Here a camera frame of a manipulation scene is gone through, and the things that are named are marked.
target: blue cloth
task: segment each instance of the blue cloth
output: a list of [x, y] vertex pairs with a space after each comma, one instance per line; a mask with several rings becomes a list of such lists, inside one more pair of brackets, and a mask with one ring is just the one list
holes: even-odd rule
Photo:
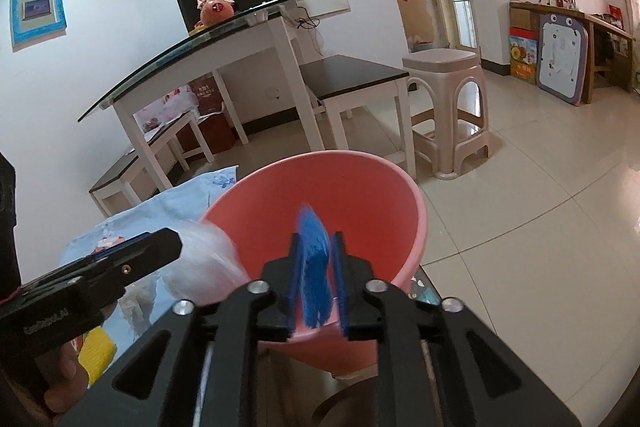
[[[143, 232], [155, 232], [163, 228], [175, 229], [184, 221], [199, 220], [207, 208], [236, 183], [236, 169], [237, 166], [234, 166], [216, 172], [206, 172], [182, 185], [160, 192], [134, 208], [109, 217], [71, 241], [62, 254], [60, 266], [92, 253], [98, 241], [104, 237], [105, 230], [109, 237], [121, 235], [130, 239]], [[156, 301], [150, 316], [152, 324], [175, 301], [162, 280], [158, 281], [156, 292]], [[103, 327], [118, 346], [116, 358], [136, 340], [133, 329], [122, 315], [119, 306], [105, 321]]]

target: metal screw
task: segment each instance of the metal screw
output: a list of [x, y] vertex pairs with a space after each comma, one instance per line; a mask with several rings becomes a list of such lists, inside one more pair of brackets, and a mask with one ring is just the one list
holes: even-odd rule
[[269, 291], [269, 283], [262, 280], [251, 281], [246, 288], [249, 293], [267, 293]]
[[174, 304], [173, 310], [176, 315], [191, 315], [195, 307], [195, 304], [191, 301], [183, 300], [177, 301]]
[[364, 287], [372, 293], [382, 293], [386, 291], [386, 282], [381, 281], [380, 279], [371, 279], [367, 281]]
[[465, 305], [454, 297], [447, 297], [442, 301], [442, 309], [449, 313], [458, 313], [465, 308]]

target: brown box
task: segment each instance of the brown box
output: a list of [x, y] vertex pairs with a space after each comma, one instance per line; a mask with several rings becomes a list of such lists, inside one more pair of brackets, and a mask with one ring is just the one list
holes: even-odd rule
[[511, 27], [540, 32], [540, 14], [520, 8], [510, 8]]

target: fruit image on box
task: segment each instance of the fruit image on box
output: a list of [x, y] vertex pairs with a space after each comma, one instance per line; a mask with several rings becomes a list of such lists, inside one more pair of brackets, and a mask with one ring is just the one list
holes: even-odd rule
[[535, 86], [538, 35], [528, 30], [511, 28], [509, 45], [511, 49], [511, 74]]

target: tile floor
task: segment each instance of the tile floor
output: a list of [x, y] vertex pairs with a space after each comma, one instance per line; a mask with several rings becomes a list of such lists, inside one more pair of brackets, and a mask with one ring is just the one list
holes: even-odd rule
[[[573, 107], [486, 72], [492, 156], [437, 180], [418, 159], [429, 213], [422, 264], [443, 296], [462, 298], [563, 399], [584, 427], [606, 416], [640, 363], [640, 98], [599, 89]], [[473, 85], [460, 106], [478, 108]], [[412, 112], [431, 107], [410, 94]], [[320, 123], [328, 147], [333, 140]], [[350, 147], [399, 145], [392, 100], [344, 122]], [[308, 152], [299, 122], [216, 156], [245, 176]]]

